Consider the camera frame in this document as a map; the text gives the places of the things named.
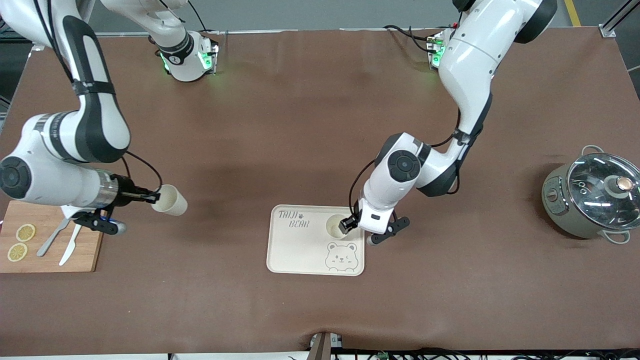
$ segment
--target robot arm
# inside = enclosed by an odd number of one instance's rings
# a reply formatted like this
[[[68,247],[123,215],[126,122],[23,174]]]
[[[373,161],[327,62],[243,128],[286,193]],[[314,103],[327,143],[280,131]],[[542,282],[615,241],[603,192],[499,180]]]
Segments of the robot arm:
[[[173,10],[188,0],[102,0],[102,4],[149,32],[166,71],[179,81],[194,81],[216,72],[218,44],[186,31]]]
[[[15,31],[49,47],[45,29],[53,32],[68,61],[80,109],[31,117],[18,145],[1,162],[0,188],[13,199],[61,206],[66,217],[132,200],[155,202],[156,193],[138,188],[128,177],[86,164],[119,160],[131,137],[93,30],[81,20],[74,0],[55,0],[49,9],[52,3],[6,0],[0,15]]]
[[[465,13],[459,27],[443,37],[445,50],[438,59],[440,79],[460,109],[452,141],[441,153],[407,133],[387,139],[364,184],[355,218],[342,222],[343,232],[357,225],[393,236],[390,216],[411,188],[429,197],[445,195],[452,188],[468,149],[482,131],[492,101],[491,80],[504,55],[514,41],[526,43],[542,33],[557,10],[555,0],[453,3]],[[369,243],[378,242],[370,238]]]

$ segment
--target lemon slice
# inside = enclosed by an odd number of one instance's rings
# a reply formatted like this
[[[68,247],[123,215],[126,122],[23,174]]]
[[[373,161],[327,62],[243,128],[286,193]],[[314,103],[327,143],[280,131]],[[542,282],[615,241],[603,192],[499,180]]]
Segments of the lemon slice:
[[[27,256],[27,250],[29,250],[27,244],[13,244],[13,246],[9,248],[9,252],[6,253],[6,257],[9,259],[9,261],[14,263],[16,261],[24,259],[24,257]]]
[[[24,224],[15,232],[15,238],[23,243],[33,239],[34,236],[36,236],[36,227],[33,224]]]

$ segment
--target cutting board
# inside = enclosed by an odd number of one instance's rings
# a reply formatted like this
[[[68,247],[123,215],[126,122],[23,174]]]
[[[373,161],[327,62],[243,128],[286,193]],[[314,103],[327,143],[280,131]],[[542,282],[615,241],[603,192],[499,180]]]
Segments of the cutting board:
[[[64,216],[57,206],[28,204],[21,201],[10,201],[0,231],[0,273],[8,272],[92,272],[100,250],[102,233],[83,227],[76,238],[76,249],[63,265],[58,263],[67,249],[73,233],[73,221],[66,229],[60,231],[51,244],[49,251],[42,258],[36,256],[38,249],[44,244],[54,230],[60,225]],[[25,242],[28,247],[27,256],[12,263],[7,258],[9,248],[18,243],[16,230],[24,224],[36,227],[35,236]]]

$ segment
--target glass lid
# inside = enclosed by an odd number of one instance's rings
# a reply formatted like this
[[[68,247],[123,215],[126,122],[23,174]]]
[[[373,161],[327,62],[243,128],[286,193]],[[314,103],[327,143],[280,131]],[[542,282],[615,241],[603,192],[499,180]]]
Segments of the glass lid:
[[[627,160],[603,152],[581,156],[567,179],[572,202],[590,221],[611,230],[640,225],[640,174]]]

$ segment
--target paper cup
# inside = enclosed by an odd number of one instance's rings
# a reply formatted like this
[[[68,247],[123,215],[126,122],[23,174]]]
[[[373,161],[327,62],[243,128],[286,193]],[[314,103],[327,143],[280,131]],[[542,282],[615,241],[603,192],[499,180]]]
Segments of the paper cup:
[[[174,185],[162,185],[160,187],[160,200],[151,204],[153,210],[159,213],[179,217],[187,211],[187,200],[175,188]]]
[[[346,234],[343,234],[338,227],[343,218],[345,218],[344,215],[333,215],[326,221],[326,232],[334,239],[343,239],[346,237]]]

